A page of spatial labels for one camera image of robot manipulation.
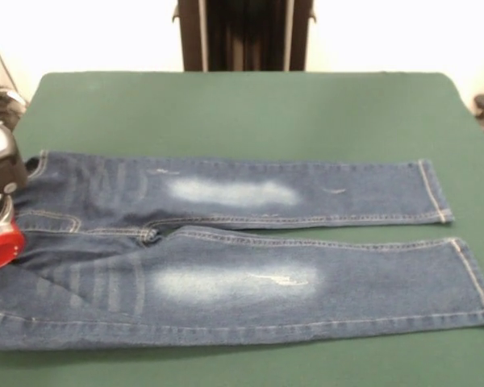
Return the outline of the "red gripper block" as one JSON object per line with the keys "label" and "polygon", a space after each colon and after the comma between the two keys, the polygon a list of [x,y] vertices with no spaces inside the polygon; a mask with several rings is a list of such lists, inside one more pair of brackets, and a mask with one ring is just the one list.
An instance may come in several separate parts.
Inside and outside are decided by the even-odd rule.
{"label": "red gripper block", "polygon": [[0,224],[0,268],[16,259],[25,246],[25,238],[15,221]]}

